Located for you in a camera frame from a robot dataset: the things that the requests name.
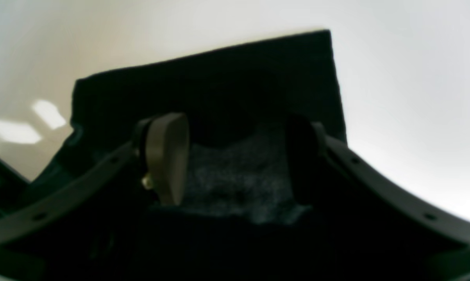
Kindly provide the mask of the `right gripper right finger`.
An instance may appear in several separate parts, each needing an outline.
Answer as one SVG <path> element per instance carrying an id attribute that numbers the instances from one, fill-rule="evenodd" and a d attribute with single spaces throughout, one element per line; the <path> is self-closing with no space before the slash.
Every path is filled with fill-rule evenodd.
<path id="1" fill-rule="evenodd" d="M 290 115 L 285 123 L 287 164 L 295 200 L 383 231 L 421 228 L 470 246 L 470 222 L 397 186 L 319 122 Z"/>

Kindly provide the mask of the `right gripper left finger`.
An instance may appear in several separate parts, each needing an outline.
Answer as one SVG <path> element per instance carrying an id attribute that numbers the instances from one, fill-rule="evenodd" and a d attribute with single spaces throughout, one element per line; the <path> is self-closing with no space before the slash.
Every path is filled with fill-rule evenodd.
<path id="1" fill-rule="evenodd" d="M 168 113 L 140 121 L 127 142 L 83 176 L 56 192 L 0 219 L 0 245 L 31 235 L 76 210 L 124 168 L 136 161 L 137 179 L 154 190 L 163 206 L 180 205 L 189 156 L 189 123 L 184 113 Z"/>

